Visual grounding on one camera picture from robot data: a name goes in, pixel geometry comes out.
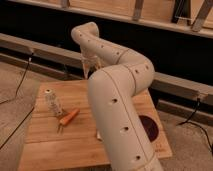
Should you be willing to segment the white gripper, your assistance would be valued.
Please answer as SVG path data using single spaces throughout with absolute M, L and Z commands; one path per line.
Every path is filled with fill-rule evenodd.
M 101 62 L 99 61 L 99 57 L 92 52 L 91 50 L 81 46 L 81 55 L 82 55 L 82 66 L 84 71 L 84 78 L 88 79 L 88 74 L 90 71 L 90 63 L 89 62 L 95 62 L 95 69 L 99 70 L 102 68 Z

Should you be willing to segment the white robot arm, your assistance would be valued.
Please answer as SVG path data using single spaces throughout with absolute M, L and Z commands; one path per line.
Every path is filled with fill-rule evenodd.
M 99 37 L 96 23 L 71 31 L 86 59 L 100 57 L 108 65 L 88 79 L 88 102 L 113 171 L 163 171 L 132 97 L 154 79 L 154 66 L 143 54 Z

